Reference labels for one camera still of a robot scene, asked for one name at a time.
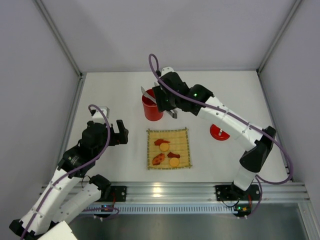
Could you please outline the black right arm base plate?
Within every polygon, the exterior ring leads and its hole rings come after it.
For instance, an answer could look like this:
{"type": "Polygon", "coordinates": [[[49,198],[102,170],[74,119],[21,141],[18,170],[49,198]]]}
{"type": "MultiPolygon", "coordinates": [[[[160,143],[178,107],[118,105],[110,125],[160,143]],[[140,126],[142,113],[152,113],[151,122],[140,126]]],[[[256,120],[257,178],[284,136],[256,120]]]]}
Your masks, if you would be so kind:
{"type": "Polygon", "coordinates": [[[233,183],[216,185],[216,199],[218,201],[247,201],[249,196],[252,201],[258,201],[261,197],[261,191],[258,184],[252,184],[247,190],[242,190],[233,183]]]}

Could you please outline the steel serving tongs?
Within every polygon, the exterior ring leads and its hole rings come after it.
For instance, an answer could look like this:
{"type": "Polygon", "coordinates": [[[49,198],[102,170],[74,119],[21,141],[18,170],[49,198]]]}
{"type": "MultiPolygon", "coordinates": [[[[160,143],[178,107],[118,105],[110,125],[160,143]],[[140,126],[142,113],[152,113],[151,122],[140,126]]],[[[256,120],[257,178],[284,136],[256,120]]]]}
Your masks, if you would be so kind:
{"type": "MultiPolygon", "coordinates": [[[[151,96],[149,93],[147,93],[147,91],[142,86],[140,87],[140,89],[141,89],[141,93],[144,97],[151,100],[154,104],[157,104],[156,99],[153,96],[151,96]]],[[[175,109],[166,110],[166,113],[169,114],[173,119],[178,118],[178,112],[175,109]]]]}

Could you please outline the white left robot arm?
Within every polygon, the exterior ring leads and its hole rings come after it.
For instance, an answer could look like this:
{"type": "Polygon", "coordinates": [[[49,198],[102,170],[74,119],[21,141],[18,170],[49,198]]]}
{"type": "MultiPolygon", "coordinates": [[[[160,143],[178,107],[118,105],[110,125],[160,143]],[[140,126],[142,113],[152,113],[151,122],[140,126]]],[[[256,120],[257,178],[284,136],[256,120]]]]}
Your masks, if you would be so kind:
{"type": "Polygon", "coordinates": [[[90,177],[85,187],[69,201],[70,191],[95,166],[104,147],[128,143],[128,129],[122,120],[116,121],[119,132],[106,123],[88,121],[78,143],[67,150],[59,161],[48,186],[31,210],[15,219],[9,229],[25,240],[36,240],[60,222],[70,223],[80,212],[96,201],[113,201],[112,183],[100,174],[90,177]]]}

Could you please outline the yellow round cracker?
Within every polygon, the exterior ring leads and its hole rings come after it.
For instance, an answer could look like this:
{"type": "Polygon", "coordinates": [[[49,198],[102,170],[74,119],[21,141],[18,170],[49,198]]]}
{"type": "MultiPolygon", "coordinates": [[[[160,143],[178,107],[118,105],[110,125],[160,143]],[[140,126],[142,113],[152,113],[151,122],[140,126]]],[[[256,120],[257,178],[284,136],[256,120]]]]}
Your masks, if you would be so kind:
{"type": "Polygon", "coordinates": [[[175,167],[178,167],[180,164],[180,160],[176,157],[172,157],[170,160],[169,160],[169,165],[173,168],[175,167]]]}
{"type": "Polygon", "coordinates": [[[170,149],[170,145],[167,142],[162,142],[159,148],[161,151],[167,152],[170,149]]]}

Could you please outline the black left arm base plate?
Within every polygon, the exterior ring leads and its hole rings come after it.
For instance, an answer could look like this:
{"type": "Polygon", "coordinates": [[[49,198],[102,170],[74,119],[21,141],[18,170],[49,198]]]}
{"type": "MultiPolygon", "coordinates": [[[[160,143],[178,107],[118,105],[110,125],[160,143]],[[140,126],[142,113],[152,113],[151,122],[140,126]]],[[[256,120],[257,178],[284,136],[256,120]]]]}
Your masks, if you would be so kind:
{"type": "Polygon", "coordinates": [[[127,186],[116,185],[109,186],[101,192],[99,202],[125,202],[127,198],[127,186]]]}

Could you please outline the red chicken wing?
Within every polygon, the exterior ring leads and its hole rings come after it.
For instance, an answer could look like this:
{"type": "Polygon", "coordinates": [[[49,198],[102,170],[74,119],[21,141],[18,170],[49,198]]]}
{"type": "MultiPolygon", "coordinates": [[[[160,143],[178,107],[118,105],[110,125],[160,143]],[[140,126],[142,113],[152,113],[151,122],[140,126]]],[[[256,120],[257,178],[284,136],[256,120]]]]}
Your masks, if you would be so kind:
{"type": "Polygon", "coordinates": [[[155,146],[160,146],[160,145],[163,144],[163,143],[169,144],[170,141],[164,140],[164,139],[157,139],[156,141],[154,141],[154,145],[155,145],[155,146]]]}
{"type": "Polygon", "coordinates": [[[167,154],[167,157],[168,157],[168,158],[177,158],[177,159],[179,159],[181,156],[180,156],[179,154],[175,154],[175,153],[173,153],[173,152],[169,152],[169,153],[167,154]]]}

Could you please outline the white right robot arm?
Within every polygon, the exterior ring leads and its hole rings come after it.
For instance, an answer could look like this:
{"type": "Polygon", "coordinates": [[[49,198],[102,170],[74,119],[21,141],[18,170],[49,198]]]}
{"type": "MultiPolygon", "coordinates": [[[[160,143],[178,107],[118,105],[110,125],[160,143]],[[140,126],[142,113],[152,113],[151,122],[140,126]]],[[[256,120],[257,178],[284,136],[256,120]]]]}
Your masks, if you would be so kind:
{"type": "Polygon", "coordinates": [[[271,126],[255,129],[222,104],[212,91],[200,84],[188,87],[173,70],[157,70],[155,76],[158,85],[152,91],[159,111],[180,109],[192,113],[210,121],[242,146],[244,153],[231,187],[237,192],[247,191],[273,148],[276,130],[271,126]]]}

